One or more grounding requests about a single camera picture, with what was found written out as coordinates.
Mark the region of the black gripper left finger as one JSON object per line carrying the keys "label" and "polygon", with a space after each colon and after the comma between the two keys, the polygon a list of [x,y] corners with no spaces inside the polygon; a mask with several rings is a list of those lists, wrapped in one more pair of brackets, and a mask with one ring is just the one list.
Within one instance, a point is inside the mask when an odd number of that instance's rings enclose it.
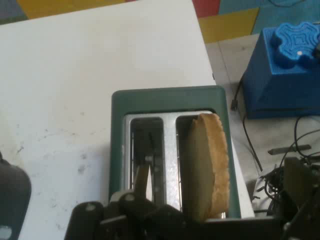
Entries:
{"label": "black gripper left finger", "polygon": [[133,188],[115,192],[109,204],[98,201],[78,204],[71,213],[66,240],[147,240],[148,233],[137,219],[129,215],[125,205],[146,199],[148,158],[136,167]]}

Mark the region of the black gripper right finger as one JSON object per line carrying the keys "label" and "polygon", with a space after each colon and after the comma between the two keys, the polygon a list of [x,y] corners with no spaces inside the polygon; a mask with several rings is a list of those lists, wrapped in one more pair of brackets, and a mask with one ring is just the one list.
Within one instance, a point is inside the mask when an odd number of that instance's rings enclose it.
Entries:
{"label": "black gripper right finger", "polygon": [[164,240],[279,240],[283,222],[276,218],[226,218],[197,222],[165,205],[148,214],[146,229]]}

